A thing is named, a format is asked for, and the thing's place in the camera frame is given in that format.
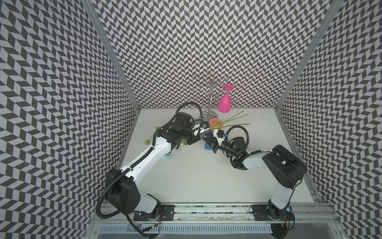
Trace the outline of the blue tape dispenser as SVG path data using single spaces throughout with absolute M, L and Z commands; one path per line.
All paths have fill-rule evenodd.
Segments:
M 207 142 L 205 143 L 205 150 L 212 150 L 212 148 Z

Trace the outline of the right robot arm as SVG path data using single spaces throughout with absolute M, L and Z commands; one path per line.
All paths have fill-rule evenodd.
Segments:
M 206 134 L 203 140 L 214 153 L 221 150 L 230 159 L 233 168 L 248 170 L 266 167 L 275 177 L 277 184 L 268 203 L 251 206 L 250 212 L 256 221 L 295 221 L 290 200 L 307 172 L 305 163 L 282 145 L 276 145 L 269 151 L 248 153 L 248 143 L 243 137 L 229 141 L 226 134 Z

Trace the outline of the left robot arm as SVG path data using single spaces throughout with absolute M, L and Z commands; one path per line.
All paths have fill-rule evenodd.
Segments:
M 152 195 L 143 195 L 138 186 L 153 166 L 178 148 L 185 140 L 193 144 L 201 139 L 201 133 L 210 124 L 201 120 L 196 124 L 193 117 L 177 112 L 164 126 L 154 132 L 151 145 L 138 157 L 121 169 L 111 169 L 106 175 L 105 190 L 96 203 L 96 215 L 101 219 L 111 218 L 119 213 L 129 216 L 141 212 L 153 220 L 160 214 L 161 202 Z

